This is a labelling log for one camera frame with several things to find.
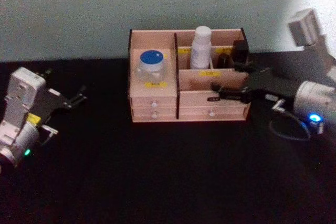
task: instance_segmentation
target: wooden compartment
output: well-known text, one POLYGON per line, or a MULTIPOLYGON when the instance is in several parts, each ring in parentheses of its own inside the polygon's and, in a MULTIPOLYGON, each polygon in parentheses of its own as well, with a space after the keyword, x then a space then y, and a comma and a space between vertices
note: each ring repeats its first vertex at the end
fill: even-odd
POLYGON ((246 73, 214 69, 218 56, 232 55, 246 61, 248 45, 242 29, 212 30, 210 69, 189 69, 195 30, 133 30, 130 32, 129 100, 133 122, 237 121, 245 120, 249 104, 220 100, 211 83, 239 89, 246 73), (168 62, 162 83, 143 83, 135 76, 141 53, 158 50, 168 62))

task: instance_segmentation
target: drawer knob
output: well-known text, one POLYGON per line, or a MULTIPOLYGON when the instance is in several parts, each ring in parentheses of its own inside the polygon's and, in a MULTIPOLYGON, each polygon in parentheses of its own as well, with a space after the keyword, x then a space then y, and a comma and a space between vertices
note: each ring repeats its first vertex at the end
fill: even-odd
POLYGON ((215 112, 214 111, 209 111, 209 116, 211 116, 211 117, 213 117, 213 116, 215 116, 215 112))
POLYGON ((152 119, 157 119, 158 117, 157 117, 157 112, 155 111, 155 112, 153 112, 153 114, 152 114, 152 119))

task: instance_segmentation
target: light blue wall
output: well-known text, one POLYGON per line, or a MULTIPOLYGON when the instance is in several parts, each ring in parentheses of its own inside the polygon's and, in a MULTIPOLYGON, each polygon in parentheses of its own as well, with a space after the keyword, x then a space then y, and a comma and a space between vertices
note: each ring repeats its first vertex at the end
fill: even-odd
MULTIPOLYGON (((286 22, 294 12, 314 4, 309 0, 0 1, 0 61, 125 57, 130 28, 198 25, 244 27, 251 51, 293 50, 286 22)), ((329 13, 330 9, 331 4, 321 4, 318 12, 334 31, 335 11, 329 13)))

